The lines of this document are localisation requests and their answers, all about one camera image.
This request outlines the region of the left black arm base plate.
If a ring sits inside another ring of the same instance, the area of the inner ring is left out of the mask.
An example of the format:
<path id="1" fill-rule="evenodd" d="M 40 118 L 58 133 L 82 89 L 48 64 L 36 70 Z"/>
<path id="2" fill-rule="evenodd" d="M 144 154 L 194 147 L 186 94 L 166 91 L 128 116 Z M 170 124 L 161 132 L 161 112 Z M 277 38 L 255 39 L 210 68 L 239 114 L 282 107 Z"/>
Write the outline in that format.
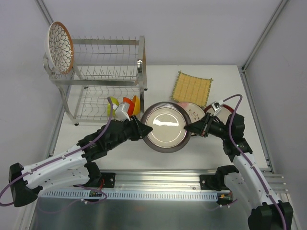
<path id="1" fill-rule="evenodd" d="M 114 188 L 116 181 L 116 174 L 113 172 L 102 172 L 99 179 L 90 179 L 87 183 L 82 184 L 84 187 L 101 187 Z"/>

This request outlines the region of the white petal pattern brown-rim plate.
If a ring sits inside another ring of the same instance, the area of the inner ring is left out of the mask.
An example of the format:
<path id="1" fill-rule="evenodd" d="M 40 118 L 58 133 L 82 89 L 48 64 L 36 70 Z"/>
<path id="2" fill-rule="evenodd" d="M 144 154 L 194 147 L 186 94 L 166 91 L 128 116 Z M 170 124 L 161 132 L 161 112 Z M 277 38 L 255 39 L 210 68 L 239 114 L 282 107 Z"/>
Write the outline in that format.
<path id="1" fill-rule="evenodd" d="M 45 53 L 58 72 L 67 74 L 71 71 L 74 48 L 70 33 L 63 23 L 54 22 L 49 27 L 45 39 Z"/>

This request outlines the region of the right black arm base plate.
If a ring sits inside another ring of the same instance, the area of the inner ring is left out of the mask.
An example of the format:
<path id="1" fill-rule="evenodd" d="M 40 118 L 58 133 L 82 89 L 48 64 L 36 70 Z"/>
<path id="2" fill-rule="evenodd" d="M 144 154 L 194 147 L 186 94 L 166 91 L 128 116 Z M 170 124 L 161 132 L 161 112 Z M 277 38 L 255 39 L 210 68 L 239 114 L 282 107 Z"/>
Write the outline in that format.
<path id="1" fill-rule="evenodd" d="M 217 183 L 215 175 L 201 174 L 200 179 L 200 188 L 201 190 L 216 190 Z"/>

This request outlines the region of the cream plate with metallic rim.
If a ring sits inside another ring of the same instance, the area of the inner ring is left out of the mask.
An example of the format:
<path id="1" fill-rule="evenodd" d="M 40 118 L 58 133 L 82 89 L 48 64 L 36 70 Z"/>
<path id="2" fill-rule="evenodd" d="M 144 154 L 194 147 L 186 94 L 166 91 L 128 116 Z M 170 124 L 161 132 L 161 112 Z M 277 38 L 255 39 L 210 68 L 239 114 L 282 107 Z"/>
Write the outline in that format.
<path id="1" fill-rule="evenodd" d="M 151 149 L 161 153 L 173 153 L 186 146 L 191 132 L 185 126 L 191 124 L 188 113 L 172 102 L 158 102 L 144 112 L 141 122 L 152 128 L 144 137 Z"/>

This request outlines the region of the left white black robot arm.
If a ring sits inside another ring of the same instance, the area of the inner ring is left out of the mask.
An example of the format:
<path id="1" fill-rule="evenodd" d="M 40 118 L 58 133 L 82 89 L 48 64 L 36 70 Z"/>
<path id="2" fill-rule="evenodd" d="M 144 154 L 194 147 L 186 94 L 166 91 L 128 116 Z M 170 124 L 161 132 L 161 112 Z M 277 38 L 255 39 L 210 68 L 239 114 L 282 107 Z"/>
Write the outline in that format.
<path id="1" fill-rule="evenodd" d="M 11 165 L 7 185 L 12 194 L 11 205 L 26 206 L 40 194 L 61 185 L 97 186 L 101 173 L 94 161 L 127 140 L 145 138 L 152 130 L 134 115 L 125 121 L 109 119 L 62 154 L 26 166 Z"/>

